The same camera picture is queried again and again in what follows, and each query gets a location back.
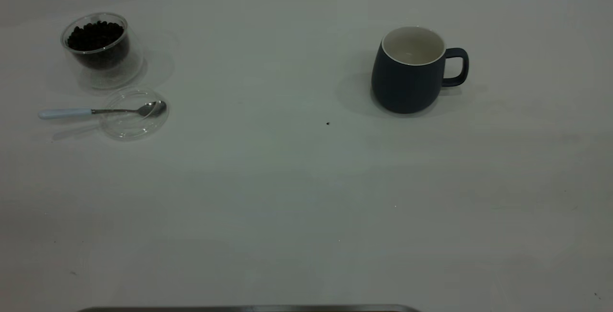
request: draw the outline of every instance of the spoon handle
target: spoon handle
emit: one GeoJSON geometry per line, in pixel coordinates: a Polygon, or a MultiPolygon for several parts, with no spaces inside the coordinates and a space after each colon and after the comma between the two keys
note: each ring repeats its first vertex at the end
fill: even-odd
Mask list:
{"type": "Polygon", "coordinates": [[[55,109],[39,112],[39,118],[41,120],[54,120],[55,118],[87,116],[88,114],[92,114],[92,109],[55,109]]]}

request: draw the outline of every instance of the table surface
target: table surface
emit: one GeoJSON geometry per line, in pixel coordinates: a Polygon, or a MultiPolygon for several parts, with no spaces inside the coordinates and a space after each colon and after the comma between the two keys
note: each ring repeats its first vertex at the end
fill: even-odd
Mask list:
{"type": "Polygon", "coordinates": [[[611,4],[0,0],[0,309],[611,310],[611,4]],[[59,44],[94,11],[127,18],[135,83],[169,102],[149,138],[36,116],[103,103],[59,44]],[[370,72],[407,24],[471,70],[401,116],[370,72]]]}

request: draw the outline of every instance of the dark blue mug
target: dark blue mug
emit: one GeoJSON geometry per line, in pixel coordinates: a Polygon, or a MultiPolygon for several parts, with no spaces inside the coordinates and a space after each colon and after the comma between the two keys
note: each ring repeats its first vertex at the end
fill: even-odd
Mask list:
{"type": "Polygon", "coordinates": [[[441,87],[459,86],[468,76],[468,54],[447,49],[436,32],[421,27],[398,28],[381,40],[372,74],[375,97],[386,109],[413,113],[429,107],[441,87]],[[462,72],[443,78],[445,61],[462,58],[462,72]]]}

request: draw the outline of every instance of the metal spoon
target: metal spoon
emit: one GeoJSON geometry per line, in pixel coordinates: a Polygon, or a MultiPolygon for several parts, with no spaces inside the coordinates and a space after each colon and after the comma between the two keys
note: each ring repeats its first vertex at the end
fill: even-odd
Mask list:
{"type": "Polygon", "coordinates": [[[125,109],[116,109],[116,110],[95,110],[95,109],[56,109],[56,110],[43,110],[39,112],[39,118],[41,120],[53,120],[55,118],[68,118],[75,116],[87,116],[89,114],[101,114],[101,113],[114,113],[114,112],[125,112],[125,113],[138,113],[141,116],[152,116],[157,117],[160,114],[166,111],[168,106],[161,100],[156,102],[148,102],[142,107],[139,107],[136,110],[125,110],[125,109]]]}

